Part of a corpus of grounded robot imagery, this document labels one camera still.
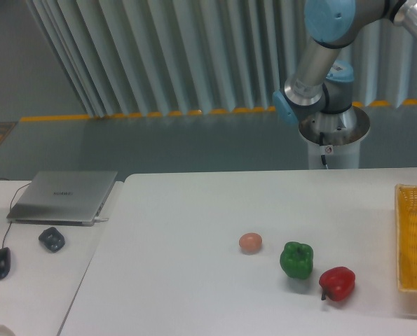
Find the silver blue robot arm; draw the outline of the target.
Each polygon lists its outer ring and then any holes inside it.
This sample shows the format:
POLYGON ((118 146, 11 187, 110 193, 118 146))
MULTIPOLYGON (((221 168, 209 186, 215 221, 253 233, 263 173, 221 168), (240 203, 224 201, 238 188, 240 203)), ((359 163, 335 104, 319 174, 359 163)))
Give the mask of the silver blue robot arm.
POLYGON ((294 75, 273 93, 278 115, 289 124, 323 109, 323 87, 341 49, 363 27, 389 20, 417 38, 417 1, 307 1, 304 23, 310 40, 294 75))

